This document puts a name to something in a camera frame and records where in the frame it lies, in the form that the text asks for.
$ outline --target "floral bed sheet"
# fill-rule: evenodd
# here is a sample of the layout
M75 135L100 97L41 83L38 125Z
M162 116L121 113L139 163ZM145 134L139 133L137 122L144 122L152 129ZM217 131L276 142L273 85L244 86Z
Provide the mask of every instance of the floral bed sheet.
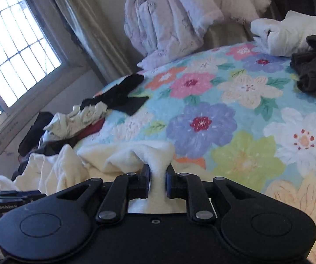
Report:
M145 81L131 96L149 96L145 105L133 116L112 111L80 145L168 140L178 162L297 207L316 223L316 99L297 89L289 62L245 43L141 72ZM309 259L316 263L316 243Z

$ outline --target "curtain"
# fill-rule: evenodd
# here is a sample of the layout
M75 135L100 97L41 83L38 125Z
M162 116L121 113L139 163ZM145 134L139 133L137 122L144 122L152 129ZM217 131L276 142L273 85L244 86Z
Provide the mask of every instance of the curtain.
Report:
M132 73L96 0L55 0L107 82Z

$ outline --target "screw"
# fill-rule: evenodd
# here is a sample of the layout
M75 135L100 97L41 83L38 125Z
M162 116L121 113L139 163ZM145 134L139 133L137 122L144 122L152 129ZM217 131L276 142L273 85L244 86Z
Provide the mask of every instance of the screw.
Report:
M103 220L112 220L116 218L116 213L114 211L102 211L98 217Z
M199 211L198 213L196 213L196 217L198 219L204 219L204 220L212 218L213 215L214 214L211 213L210 211Z

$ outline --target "pink garment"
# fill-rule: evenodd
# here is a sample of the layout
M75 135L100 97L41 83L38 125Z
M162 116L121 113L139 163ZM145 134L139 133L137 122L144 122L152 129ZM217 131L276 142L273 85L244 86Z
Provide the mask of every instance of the pink garment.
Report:
M125 33L152 70L193 53L203 45L208 27L224 20L250 23L270 0L127 0Z

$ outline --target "metal window bar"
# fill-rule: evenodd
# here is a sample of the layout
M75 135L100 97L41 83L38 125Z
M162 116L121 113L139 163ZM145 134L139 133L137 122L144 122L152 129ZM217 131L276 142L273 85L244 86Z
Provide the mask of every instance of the metal window bar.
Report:
M3 27L7 30L8 39L12 41L12 46L14 47L11 50L9 49L8 52L14 51L14 49L16 50L14 51L14 54L8 55L6 49L3 47L2 38L0 37L0 47L3 49L3 52L1 53L2 57L0 57L0 59L4 60L3 62L0 62L0 74L4 78L3 82L7 84L9 90L12 92L14 96L12 101L5 100L4 98L4 101L9 103L8 107L10 107L19 97L21 97L20 95L23 95L27 90L29 90L34 84L36 84L44 76L46 76L55 68L57 68L61 64L61 62L59 58L56 56L55 52L50 48L48 42L44 38L44 35L41 32L41 29L39 28L39 26L37 25L37 22L35 21L35 19L32 16L30 16L30 11L29 11L29 8L27 7L25 0L0 0L0 4L3 4L2 6L0 6L0 18L3 23ZM9 13L9 14L11 13L13 20L6 21L5 17L3 17L3 13ZM26 46L23 46L20 48L20 44L19 43L17 44L17 41L15 40L15 34L13 34L10 31L8 22L9 23L12 22L14 25L17 26L15 27L15 31L21 33L19 37L20 38L22 37L21 38L22 42ZM23 32L22 28L24 28L25 26L28 28L28 34L30 35L30 33L32 33L31 35L33 35L32 36L33 42L29 42L29 37L27 38L26 33ZM32 68L30 68L30 63L27 62L27 60L25 60L23 56L23 55L26 55L26 53L27 54L32 53L33 56L29 56L29 57L36 61L34 62L34 65L32 65ZM27 86L22 78L22 77L28 78L29 76L26 76L26 75L21 76L22 72L18 72L18 70L13 65L12 58L16 56L21 58L23 62L22 66L25 66L25 68L27 69L27 75L30 74L30 76L32 76L33 82L31 86L30 85ZM19 92L15 92L15 88L13 88L13 86L10 84L11 77L7 78L5 76L5 73L2 67L7 66L7 65L11 65L11 68L14 71L13 73L15 73L17 76L17 80L18 80L17 82L19 82L19 86L20 86L18 88ZM38 73L41 73L41 75L35 76L36 71Z

